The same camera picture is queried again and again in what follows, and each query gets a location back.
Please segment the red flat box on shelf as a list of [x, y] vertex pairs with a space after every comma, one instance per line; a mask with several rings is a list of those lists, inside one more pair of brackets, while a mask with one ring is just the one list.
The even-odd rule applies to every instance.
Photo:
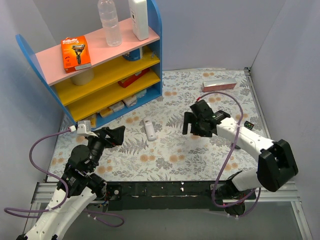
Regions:
[[129, 77], [126, 77], [122, 80], [119, 80], [117, 83], [122, 87], [122, 88], [127, 88], [129, 85], [134, 83], [136, 80], [141, 78], [143, 75], [148, 73], [150, 71], [150, 68], [143, 69], [142, 71], [139, 71]]

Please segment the blue shelf unit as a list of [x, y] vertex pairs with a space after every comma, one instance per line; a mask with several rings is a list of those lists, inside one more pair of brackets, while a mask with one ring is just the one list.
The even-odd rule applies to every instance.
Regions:
[[[65, 72], [60, 45], [36, 53], [22, 35], [18, 34], [15, 38], [39, 80], [65, 115], [76, 123], [143, 89], [147, 89], [147, 92], [138, 99], [137, 107], [162, 95], [162, 20], [154, 0], [147, 1], [147, 16], [149, 38], [142, 41], [134, 35], [130, 18], [119, 23], [122, 44], [117, 47], [107, 45], [102, 29], [85, 36], [94, 78], [83, 86], [74, 85], [71, 77], [84, 70]], [[123, 58], [125, 53], [138, 48], [143, 49], [140, 60], [128, 61]], [[118, 84], [118, 81], [147, 68], [150, 71], [128, 87], [123, 88]]]

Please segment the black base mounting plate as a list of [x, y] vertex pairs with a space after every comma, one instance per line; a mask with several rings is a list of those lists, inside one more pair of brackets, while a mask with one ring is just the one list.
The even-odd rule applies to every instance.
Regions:
[[97, 201], [108, 211], [194, 210], [222, 211], [212, 202], [214, 181], [113, 181]]

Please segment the beige cylindrical container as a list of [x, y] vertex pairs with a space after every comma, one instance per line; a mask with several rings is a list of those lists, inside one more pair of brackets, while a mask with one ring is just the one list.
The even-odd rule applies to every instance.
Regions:
[[94, 71], [92, 68], [81, 72], [70, 78], [71, 82], [76, 86], [84, 86], [92, 81], [94, 78]]

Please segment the white orange soap pack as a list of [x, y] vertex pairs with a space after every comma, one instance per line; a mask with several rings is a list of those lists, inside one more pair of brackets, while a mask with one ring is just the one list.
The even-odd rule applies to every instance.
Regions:
[[133, 94], [131, 96], [128, 96], [128, 97], [124, 98], [122, 101], [123, 101], [123, 103], [125, 104], [125, 106], [127, 108], [130, 108], [130, 107], [134, 106], [137, 103], [138, 98], [137, 98], [137, 96], [135, 94]]

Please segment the orange razor box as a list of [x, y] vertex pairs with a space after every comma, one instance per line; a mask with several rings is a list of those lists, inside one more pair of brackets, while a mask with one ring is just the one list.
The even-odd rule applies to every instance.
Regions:
[[84, 35], [67, 37], [60, 41], [60, 46], [63, 67], [67, 74], [92, 66], [88, 43]]

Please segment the clear plastic water bottle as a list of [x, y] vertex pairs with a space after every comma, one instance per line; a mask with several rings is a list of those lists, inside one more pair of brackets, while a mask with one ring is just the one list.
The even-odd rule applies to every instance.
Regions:
[[122, 35], [114, 1], [99, 0], [97, 8], [107, 45], [110, 47], [117, 47], [121, 45]]

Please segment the aluminium table edge rail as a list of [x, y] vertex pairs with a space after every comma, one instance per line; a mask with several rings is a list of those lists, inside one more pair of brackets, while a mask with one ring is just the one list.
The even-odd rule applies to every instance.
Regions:
[[262, 108], [261, 108], [261, 105], [260, 105], [260, 102], [259, 102], [259, 99], [258, 99], [258, 95], [257, 95], [255, 87], [254, 87], [253, 79], [251, 77], [251, 69], [249, 67], [245, 67], [243, 69], [243, 71], [244, 71], [245, 77], [247, 79], [247, 82], [248, 82], [248, 85], [249, 85], [249, 88], [250, 88], [250, 91], [251, 91], [251, 94], [252, 94], [252, 97], [253, 97], [255, 108], [257, 110], [257, 114], [258, 114], [258, 116], [260, 118], [260, 121], [261, 121], [261, 124], [262, 124], [262, 129], [263, 129], [264, 133], [266, 134], [266, 136], [269, 139], [271, 139], [272, 137], [271, 137], [270, 132], [268, 130], [267, 123], [266, 123], [266, 120], [265, 120], [265, 116], [263, 114], [263, 111], [262, 111]]

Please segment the white remote control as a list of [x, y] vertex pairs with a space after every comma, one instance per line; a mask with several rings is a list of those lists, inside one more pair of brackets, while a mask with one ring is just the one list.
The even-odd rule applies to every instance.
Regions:
[[143, 125], [148, 141], [155, 141], [157, 139], [156, 132], [153, 123], [150, 118], [146, 117], [143, 119]]

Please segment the blue white cylindrical can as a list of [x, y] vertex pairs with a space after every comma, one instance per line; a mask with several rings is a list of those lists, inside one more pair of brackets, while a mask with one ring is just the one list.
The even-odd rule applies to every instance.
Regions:
[[122, 55], [122, 57], [130, 62], [135, 62], [143, 57], [143, 48], [137, 48]]

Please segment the yellow pack on shelf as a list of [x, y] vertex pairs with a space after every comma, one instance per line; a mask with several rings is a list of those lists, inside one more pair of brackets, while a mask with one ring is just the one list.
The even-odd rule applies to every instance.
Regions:
[[110, 116], [110, 115], [113, 114], [113, 113], [114, 113], [114, 111], [113, 111], [111, 108], [109, 108], [109, 107], [107, 107], [107, 108], [105, 108], [105, 109], [103, 109], [103, 110], [101, 110], [101, 111], [99, 112], [99, 114], [100, 114], [100, 116], [101, 116], [102, 118], [106, 118], [106, 117]]

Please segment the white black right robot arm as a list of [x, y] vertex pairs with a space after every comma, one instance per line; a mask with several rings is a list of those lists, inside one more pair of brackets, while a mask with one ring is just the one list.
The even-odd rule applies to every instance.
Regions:
[[211, 138], [213, 135], [236, 141], [236, 145], [257, 161], [257, 168], [245, 170], [229, 178], [226, 186], [227, 195], [237, 199], [246, 190], [265, 188], [276, 192], [299, 170], [290, 144], [281, 139], [274, 141], [239, 126], [228, 113], [211, 107], [200, 100], [184, 113], [182, 133], [191, 133], [200, 137]]

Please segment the black TV remote control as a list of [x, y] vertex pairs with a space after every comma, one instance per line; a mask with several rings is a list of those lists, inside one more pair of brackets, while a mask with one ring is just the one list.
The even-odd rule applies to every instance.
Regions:
[[255, 125], [253, 123], [249, 122], [249, 121], [245, 121], [244, 122], [244, 127], [249, 129], [249, 130], [252, 130], [254, 128], [254, 126]]

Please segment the teal soap pack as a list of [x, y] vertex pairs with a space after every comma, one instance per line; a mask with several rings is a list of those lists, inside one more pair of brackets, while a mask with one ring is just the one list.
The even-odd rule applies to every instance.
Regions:
[[146, 93], [147, 93], [147, 89], [145, 88], [145, 89], [137, 92], [135, 95], [136, 95], [136, 97], [137, 97], [138, 99], [140, 99], [140, 98], [144, 97], [144, 96], [146, 95]]

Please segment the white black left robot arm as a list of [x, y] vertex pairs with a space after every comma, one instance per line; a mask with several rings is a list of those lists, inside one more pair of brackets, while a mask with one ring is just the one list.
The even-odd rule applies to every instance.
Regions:
[[95, 174], [105, 149], [124, 142], [125, 126], [91, 130], [90, 123], [79, 121], [65, 130], [87, 139], [71, 151], [63, 175], [47, 207], [40, 211], [34, 226], [17, 237], [19, 240], [61, 240], [71, 224], [94, 200], [108, 202], [120, 197], [121, 187], [109, 185]]

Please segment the red silver long box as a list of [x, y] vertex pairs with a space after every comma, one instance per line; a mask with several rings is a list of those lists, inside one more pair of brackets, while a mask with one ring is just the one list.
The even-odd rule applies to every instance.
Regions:
[[201, 86], [203, 92], [222, 91], [233, 89], [237, 85], [235, 78], [208, 80], [204, 81]]

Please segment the white plastic bottle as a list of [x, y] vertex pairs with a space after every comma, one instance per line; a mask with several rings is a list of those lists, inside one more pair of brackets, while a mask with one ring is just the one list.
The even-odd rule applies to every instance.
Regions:
[[138, 40], [149, 38], [148, 10], [146, 0], [129, 0], [132, 31]]

